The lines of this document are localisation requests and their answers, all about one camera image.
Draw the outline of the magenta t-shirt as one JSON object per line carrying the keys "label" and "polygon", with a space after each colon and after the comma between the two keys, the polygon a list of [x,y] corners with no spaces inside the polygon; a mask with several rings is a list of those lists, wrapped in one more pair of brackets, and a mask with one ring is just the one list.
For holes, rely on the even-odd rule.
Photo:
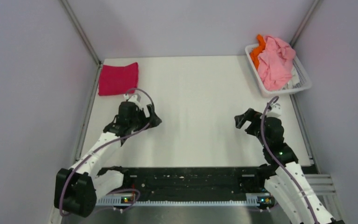
{"label": "magenta t-shirt", "polygon": [[126,66],[104,65],[98,81],[99,96],[115,96],[125,94],[131,88],[138,87],[138,63]]}

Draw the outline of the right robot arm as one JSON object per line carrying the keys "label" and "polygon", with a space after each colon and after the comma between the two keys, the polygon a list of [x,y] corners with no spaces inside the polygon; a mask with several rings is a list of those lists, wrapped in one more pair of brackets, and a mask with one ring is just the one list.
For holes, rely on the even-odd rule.
{"label": "right robot arm", "polygon": [[249,108],[234,120],[237,129],[249,121],[246,134],[255,136],[262,145],[266,163],[256,170],[253,190],[272,196],[292,224],[344,223],[336,219],[315,194],[297,156],[284,140],[279,118]]}

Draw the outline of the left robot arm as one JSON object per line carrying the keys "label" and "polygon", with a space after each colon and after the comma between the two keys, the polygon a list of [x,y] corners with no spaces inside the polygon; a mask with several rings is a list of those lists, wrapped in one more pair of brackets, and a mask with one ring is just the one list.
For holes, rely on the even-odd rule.
{"label": "left robot arm", "polygon": [[136,100],[123,101],[91,149],[70,168],[62,168],[56,174],[54,206],[60,214],[88,217],[103,196],[113,190],[127,192],[131,181],[123,171],[109,168],[101,172],[103,165],[128,138],[161,122],[154,103],[143,108]]}

